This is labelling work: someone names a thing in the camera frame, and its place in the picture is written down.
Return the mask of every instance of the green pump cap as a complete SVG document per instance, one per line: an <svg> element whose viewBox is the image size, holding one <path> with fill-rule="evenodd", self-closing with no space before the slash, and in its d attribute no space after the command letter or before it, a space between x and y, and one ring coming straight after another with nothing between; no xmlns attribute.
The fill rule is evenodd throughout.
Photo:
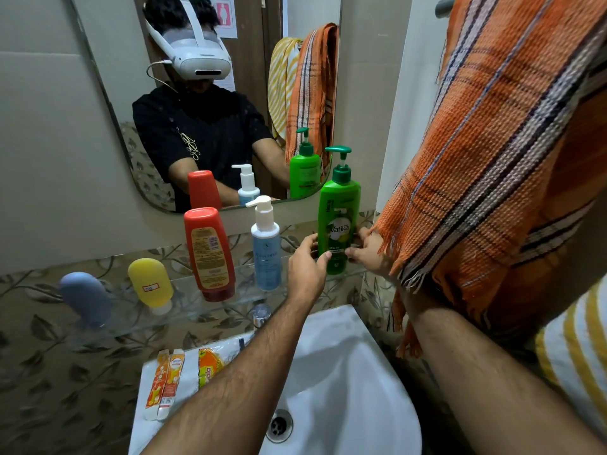
<svg viewBox="0 0 607 455"><path fill-rule="evenodd" d="M339 153L340 162L333 168L333 182L338 184L346 184L350 182L352 169L350 169L350 166L345 164L345 157L348 156L348 153L352 152L352 149L343 145L335 145L334 147L327 147L325 150L327 152Z"/></svg>
<svg viewBox="0 0 607 455"><path fill-rule="evenodd" d="M299 154L302 156L312 156L314 154L314 147L308 142L308 131L309 129L306 127L301 127L295 131L297 134L304 134L304 141L299 145Z"/></svg>

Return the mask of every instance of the red bottle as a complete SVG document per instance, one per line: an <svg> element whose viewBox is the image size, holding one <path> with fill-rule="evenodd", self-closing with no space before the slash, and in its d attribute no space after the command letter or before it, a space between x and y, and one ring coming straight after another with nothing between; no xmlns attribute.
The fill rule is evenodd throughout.
<svg viewBox="0 0 607 455"><path fill-rule="evenodd" d="M194 171L187 175L187 190L192 209L199 207L222 208L215 177L211 171Z"/></svg>
<svg viewBox="0 0 607 455"><path fill-rule="evenodd" d="M236 276L219 212L214 207L201 207L188 210L183 219L190 264L203 297L206 301L233 297Z"/></svg>

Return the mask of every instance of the sink drain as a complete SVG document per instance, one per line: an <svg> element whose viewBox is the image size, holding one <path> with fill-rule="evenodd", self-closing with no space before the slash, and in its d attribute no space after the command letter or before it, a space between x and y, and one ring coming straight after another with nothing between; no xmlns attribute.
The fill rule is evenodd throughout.
<svg viewBox="0 0 607 455"><path fill-rule="evenodd" d="M266 437L270 442L280 444L286 441L293 432L293 419L291 414L283 409L277 409L272 416Z"/></svg>

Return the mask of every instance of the hair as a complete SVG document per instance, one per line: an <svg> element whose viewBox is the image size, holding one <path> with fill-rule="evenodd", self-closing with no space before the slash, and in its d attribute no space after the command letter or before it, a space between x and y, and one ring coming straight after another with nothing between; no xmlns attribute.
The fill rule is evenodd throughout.
<svg viewBox="0 0 607 455"><path fill-rule="evenodd" d="M215 28L219 25L217 12L210 0L190 0L201 25ZM189 19L179 0L148 0L143 7L143 15L161 35L172 28L185 28Z"/></svg>

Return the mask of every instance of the orange packet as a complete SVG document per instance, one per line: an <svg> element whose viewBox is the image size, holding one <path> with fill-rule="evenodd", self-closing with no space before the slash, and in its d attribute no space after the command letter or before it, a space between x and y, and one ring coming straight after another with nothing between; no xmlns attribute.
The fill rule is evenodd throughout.
<svg viewBox="0 0 607 455"><path fill-rule="evenodd" d="M169 359L171 354L168 349L164 349L158 353L156 361L158 366L156 367L156 374L154 375L154 381L152 382L152 389L146 402L146 408L143 411L143 418L148 421L156 420L158 415L158 407L160 405L160 398L164 391L164 385L166 384L167 372L169 370Z"/></svg>
<svg viewBox="0 0 607 455"><path fill-rule="evenodd" d="M211 377L224 368L224 363L208 348L198 350L198 389L205 386Z"/></svg>
<svg viewBox="0 0 607 455"><path fill-rule="evenodd" d="M182 349L173 350L171 362L169 364L169 373L166 377L166 384L164 385L164 391L162 393L162 398L160 399L160 406L158 406L158 420L167 418L171 406L175 404L177 385L179 385L179 378L181 377L185 359L186 355Z"/></svg>

